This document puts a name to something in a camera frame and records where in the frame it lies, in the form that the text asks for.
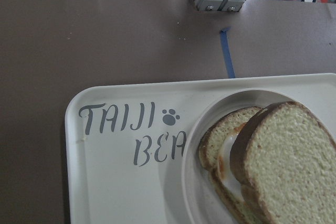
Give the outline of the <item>white round plate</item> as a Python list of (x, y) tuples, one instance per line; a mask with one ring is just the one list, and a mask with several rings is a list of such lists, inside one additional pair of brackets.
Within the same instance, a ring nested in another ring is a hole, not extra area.
[(247, 106), (266, 107), (275, 102), (297, 101), (309, 108), (335, 135), (335, 92), (325, 88), (230, 90), (201, 113), (192, 127), (182, 161), (182, 191), (192, 223), (237, 223), (215, 192), (208, 172), (198, 158), (198, 145), (206, 131), (221, 117)]

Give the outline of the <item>bread slice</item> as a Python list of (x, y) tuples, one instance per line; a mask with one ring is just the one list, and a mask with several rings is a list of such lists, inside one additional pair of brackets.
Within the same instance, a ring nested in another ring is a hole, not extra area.
[(297, 102), (269, 105), (240, 131), (230, 169), (265, 223), (335, 223), (335, 142)]
[(217, 195), (238, 223), (263, 223), (246, 205), (229, 165), (230, 150), (237, 135), (260, 110), (261, 107), (248, 106), (223, 116), (206, 131), (198, 145), (201, 166), (208, 171)]

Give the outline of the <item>cream bear serving tray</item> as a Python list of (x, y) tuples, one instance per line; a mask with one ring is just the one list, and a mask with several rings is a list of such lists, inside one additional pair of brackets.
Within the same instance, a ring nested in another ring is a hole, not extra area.
[(69, 103), (66, 145), (72, 223), (192, 223), (182, 161), (201, 113), (230, 90), (325, 88), (335, 74), (85, 89)]

